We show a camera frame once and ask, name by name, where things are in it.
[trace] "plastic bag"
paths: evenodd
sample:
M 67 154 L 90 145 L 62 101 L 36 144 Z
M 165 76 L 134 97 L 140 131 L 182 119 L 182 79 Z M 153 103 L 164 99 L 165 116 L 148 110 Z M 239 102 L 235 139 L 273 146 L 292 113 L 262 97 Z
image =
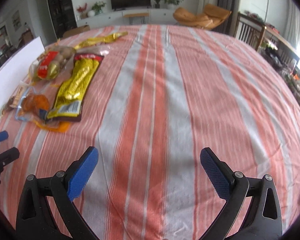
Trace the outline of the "plastic bag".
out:
M 44 130 L 66 132 L 70 126 L 69 122 L 46 122 L 45 116 L 50 110 L 48 98 L 43 94 L 37 93 L 32 86 L 28 86 L 26 90 L 24 90 L 24 87 L 26 86 L 21 85 L 18 89 L 18 91 L 23 91 L 23 94 L 18 100 L 15 119 L 34 122 Z
M 52 46 L 49 48 L 31 64 L 29 76 L 32 82 L 56 78 L 75 52 L 74 48 L 67 46 Z
M 90 46 L 94 46 L 98 43 L 111 43 L 116 41 L 118 38 L 122 37 L 122 36 L 126 36 L 128 34 L 128 32 L 122 32 L 122 33 L 112 33 L 108 36 L 101 36 L 101 37 L 95 37 L 95 38 L 89 38 L 86 39 L 85 41 L 79 43 L 77 46 L 75 46 L 75 49 L 82 49 L 85 47 L 90 47 Z
M 61 84 L 46 120 L 81 121 L 85 94 L 109 50 L 104 45 L 81 49 L 74 55 L 72 76 Z

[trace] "orange food package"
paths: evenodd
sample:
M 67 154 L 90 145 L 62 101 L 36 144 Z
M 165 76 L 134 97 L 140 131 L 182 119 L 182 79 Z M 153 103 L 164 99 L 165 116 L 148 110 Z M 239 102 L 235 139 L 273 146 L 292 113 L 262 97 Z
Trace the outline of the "orange food package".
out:
M 51 109 L 48 98 L 36 93 L 33 87 L 28 87 L 18 101 L 16 120 L 33 122 L 44 130 L 54 132 L 66 132 L 70 126 L 69 122 L 49 122 L 46 123 L 45 117 Z

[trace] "red decoration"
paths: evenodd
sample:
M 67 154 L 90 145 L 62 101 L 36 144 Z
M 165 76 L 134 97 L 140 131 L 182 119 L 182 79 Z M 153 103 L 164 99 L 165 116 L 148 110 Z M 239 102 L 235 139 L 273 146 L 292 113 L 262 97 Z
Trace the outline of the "red decoration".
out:
M 85 4 L 84 4 L 84 7 L 79 6 L 79 7 L 77 8 L 77 11 L 80 12 L 80 13 L 83 13 L 83 12 L 86 11 L 87 6 L 88 6 L 87 3 L 85 3 Z

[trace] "wall picture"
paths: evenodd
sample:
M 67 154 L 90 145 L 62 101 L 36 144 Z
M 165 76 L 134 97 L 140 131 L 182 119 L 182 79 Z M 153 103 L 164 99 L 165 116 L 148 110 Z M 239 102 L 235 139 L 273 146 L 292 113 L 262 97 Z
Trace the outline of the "wall picture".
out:
M 13 16 L 12 16 L 12 23 L 13 23 L 13 27 L 14 27 L 14 30 L 15 30 L 15 31 L 21 27 L 21 20 L 20 20 L 20 13 L 19 13 L 19 10 L 16 11 L 16 12 L 13 14 Z

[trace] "potted plant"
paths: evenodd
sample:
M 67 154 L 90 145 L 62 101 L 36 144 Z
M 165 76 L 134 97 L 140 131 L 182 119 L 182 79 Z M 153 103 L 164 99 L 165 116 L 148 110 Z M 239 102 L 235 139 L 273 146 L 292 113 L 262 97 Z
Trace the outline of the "potted plant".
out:
M 161 0 L 154 0 L 154 1 L 155 1 L 154 7 L 155 7 L 156 9 L 159 9 L 159 8 L 160 8 L 160 1 L 161 1 Z
M 85 3 L 85 4 L 84 4 L 84 7 L 79 6 L 79 7 L 77 8 L 77 12 L 80 13 L 80 18 L 81 18 L 81 19 L 86 18 L 85 11 L 87 10 L 87 6 L 88 6 L 87 3 Z
M 164 3 L 168 4 L 168 9 L 174 10 L 183 0 L 164 0 Z
M 92 10 L 95 11 L 96 15 L 102 13 L 102 9 L 106 6 L 106 3 L 103 1 L 100 2 L 96 2 L 93 6 L 92 6 Z

